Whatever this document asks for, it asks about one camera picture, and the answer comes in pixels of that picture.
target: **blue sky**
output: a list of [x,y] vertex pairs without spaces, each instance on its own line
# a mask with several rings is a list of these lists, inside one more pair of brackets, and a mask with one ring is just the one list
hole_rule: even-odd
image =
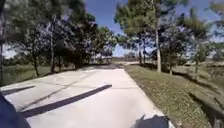
[[[123,32],[120,29],[120,26],[114,23],[114,15],[116,12],[116,4],[118,2],[126,1],[127,0],[85,0],[87,11],[96,17],[96,22],[100,26],[107,26],[110,30],[120,34]],[[211,22],[219,18],[212,11],[205,10],[209,7],[209,3],[211,1],[214,0],[190,0],[187,7],[178,7],[176,12],[177,14],[181,14],[183,12],[186,13],[191,7],[196,7],[200,18]],[[114,56],[122,56],[127,52],[127,50],[118,46],[114,51]]]

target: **lawn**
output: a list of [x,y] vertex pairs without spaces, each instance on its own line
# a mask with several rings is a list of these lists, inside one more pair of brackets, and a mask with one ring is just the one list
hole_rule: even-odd
[[[49,67],[39,67],[41,76],[49,73]],[[4,85],[9,85],[36,77],[34,68],[31,65],[16,65],[3,67]]]
[[209,87],[138,65],[125,70],[175,125],[209,128],[214,118],[223,118],[223,95]]

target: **road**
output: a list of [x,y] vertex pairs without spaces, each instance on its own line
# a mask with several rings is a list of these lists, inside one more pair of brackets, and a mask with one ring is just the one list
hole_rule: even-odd
[[124,69],[68,71],[2,92],[32,128],[168,128]]

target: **dark object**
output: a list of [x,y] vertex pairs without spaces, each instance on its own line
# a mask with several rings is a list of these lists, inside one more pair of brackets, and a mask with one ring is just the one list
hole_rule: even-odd
[[150,119],[144,119],[143,115],[139,120],[136,121],[135,125],[131,128],[169,128],[169,120],[165,116],[154,115]]

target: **tree trunk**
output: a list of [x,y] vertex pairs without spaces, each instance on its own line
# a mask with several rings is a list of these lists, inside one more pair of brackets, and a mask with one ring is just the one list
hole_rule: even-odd
[[51,47],[51,68],[50,68],[50,71],[51,73],[54,73],[55,72],[55,57],[54,57],[54,43],[53,43],[53,31],[52,31],[52,34],[51,34],[51,41],[50,41],[50,47]]
[[141,51],[141,44],[139,43],[139,63],[142,65],[142,51]]
[[169,56],[169,70],[170,70],[170,75],[173,75],[172,62],[171,62],[170,56]]
[[145,64],[146,63],[146,57],[145,57],[145,53],[146,53],[146,46],[145,46],[145,41],[144,41],[144,44],[143,44],[143,63]]
[[3,62],[3,44],[4,44],[4,16],[2,14],[5,5],[5,0],[0,1],[0,87],[3,86],[3,71],[2,71],[2,62]]
[[61,57],[58,56],[58,69],[59,69],[59,72],[61,71]]
[[38,65],[37,65],[37,57],[35,55],[33,55],[33,67],[36,71],[37,77],[40,76],[39,71],[38,71]]
[[199,46],[196,44],[196,55],[195,55],[195,80],[198,79],[198,66],[199,66],[199,58],[198,58]]
[[2,71],[2,62],[3,62],[3,56],[2,56],[2,52],[3,52],[3,43],[4,43],[4,40],[1,39],[0,40],[0,87],[3,86],[4,82],[3,82],[3,71]]
[[157,48],[157,71],[160,73],[162,68],[161,68],[161,53],[160,53],[160,44],[159,44],[159,32],[158,32],[158,23],[156,24],[156,48]]

